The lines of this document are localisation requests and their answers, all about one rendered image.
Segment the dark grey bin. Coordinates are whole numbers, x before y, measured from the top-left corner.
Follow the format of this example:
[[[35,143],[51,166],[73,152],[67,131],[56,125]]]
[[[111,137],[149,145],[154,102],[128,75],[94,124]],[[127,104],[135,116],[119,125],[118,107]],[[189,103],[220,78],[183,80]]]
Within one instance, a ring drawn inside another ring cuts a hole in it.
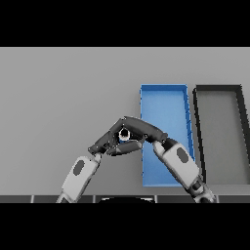
[[[198,148],[209,185],[250,185],[250,127],[241,85],[196,85]]]

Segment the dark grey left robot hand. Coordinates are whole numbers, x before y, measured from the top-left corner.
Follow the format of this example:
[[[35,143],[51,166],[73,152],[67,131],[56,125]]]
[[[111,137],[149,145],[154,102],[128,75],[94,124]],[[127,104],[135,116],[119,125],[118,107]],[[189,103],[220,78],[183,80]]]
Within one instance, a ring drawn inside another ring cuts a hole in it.
[[[101,136],[92,146],[88,148],[88,151],[92,155],[97,153],[110,156],[127,154],[143,147],[143,143],[146,140],[146,135],[144,135],[139,141],[129,140],[127,143],[120,143],[118,138],[118,133],[123,129],[123,119],[119,118],[117,122],[103,135]]]

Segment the blue bin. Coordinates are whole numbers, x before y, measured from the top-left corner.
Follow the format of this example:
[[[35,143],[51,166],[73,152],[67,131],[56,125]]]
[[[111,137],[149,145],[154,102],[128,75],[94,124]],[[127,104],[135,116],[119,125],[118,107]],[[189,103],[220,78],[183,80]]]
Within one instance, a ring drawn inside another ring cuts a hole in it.
[[[188,86],[186,84],[142,84],[141,118],[181,143],[195,159]],[[143,186],[147,188],[179,187],[153,152],[152,144],[145,142],[142,149]]]

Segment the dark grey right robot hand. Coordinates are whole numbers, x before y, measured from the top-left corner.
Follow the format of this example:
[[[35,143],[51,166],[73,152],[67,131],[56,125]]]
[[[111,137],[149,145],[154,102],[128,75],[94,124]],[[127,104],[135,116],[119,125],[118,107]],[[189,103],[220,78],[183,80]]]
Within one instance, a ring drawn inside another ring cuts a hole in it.
[[[153,143],[155,141],[161,142],[164,146],[173,146],[177,142],[168,137],[167,133],[164,133],[159,128],[138,119],[135,117],[126,116],[123,119],[123,127],[130,132],[131,140],[140,140],[146,135],[146,141]]]

